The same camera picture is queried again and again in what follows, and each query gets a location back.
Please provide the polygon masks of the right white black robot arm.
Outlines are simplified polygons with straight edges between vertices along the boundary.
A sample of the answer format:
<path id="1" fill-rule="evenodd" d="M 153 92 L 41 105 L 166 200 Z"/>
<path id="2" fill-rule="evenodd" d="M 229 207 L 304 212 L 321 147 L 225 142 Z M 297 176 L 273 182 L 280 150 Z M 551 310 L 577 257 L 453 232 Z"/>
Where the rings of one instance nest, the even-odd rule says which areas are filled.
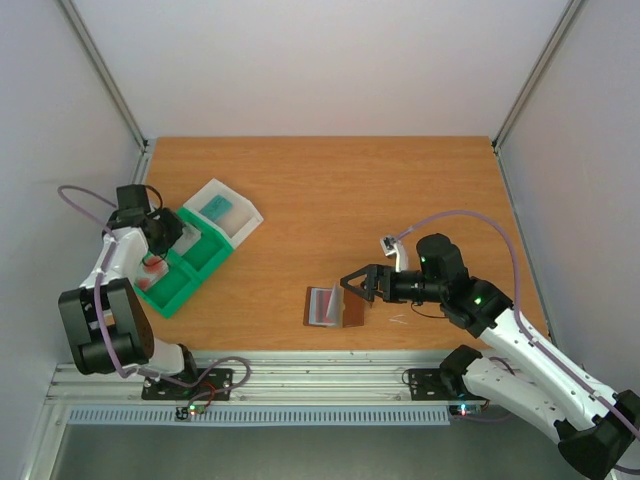
<path id="1" fill-rule="evenodd" d="M 416 244 L 420 267 L 369 264 L 340 280 L 367 302 L 438 304 L 458 328 L 512 361 L 519 378 L 462 345 L 441 363 L 453 396 L 496 402 L 536 427 L 587 479 L 604 479 L 639 436 L 639 397 L 617 392 L 569 359 L 492 283 L 469 274 L 459 248 L 442 234 Z"/>

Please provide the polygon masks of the white patterned credit card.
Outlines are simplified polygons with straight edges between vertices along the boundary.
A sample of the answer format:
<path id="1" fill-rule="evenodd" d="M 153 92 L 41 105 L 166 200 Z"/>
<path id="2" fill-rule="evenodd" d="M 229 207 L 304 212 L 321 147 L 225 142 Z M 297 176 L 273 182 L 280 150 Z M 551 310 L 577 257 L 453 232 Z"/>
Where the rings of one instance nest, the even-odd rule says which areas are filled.
<path id="1" fill-rule="evenodd" d="M 177 255 L 184 255 L 185 253 L 187 253 L 191 248 L 193 248 L 197 242 L 199 242 L 201 239 L 201 232 L 198 230 L 198 239 L 197 240 L 181 240 L 180 238 L 173 244 L 173 246 L 171 247 L 171 249 L 177 254 Z"/>

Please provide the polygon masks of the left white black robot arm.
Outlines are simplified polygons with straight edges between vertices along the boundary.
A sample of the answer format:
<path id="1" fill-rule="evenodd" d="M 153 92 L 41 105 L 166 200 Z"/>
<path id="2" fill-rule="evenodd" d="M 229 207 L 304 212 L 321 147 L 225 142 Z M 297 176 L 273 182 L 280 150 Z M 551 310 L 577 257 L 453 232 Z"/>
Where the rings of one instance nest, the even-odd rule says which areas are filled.
<path id="1" fill-rule="evenodd" d="M 179 398 L 195 395 L 202 375 L 182 344 L 157 339 L 134 291 L 138 268 L 148 255 L 163 260 L 182 236 L 184 223 L 163 203 L 153 207 L 157 189 L 129 184 L 116 189 L 114 208 L 106 222 L 73 202 L 65 192 L 84 187 L 62 185 L 58 195 L 102 228 L 102 250 L 91 273 L 75 289 L 60 294 L 58 308 L 72 358 L 83 375 L 141 375 L 165 382 Z"/>

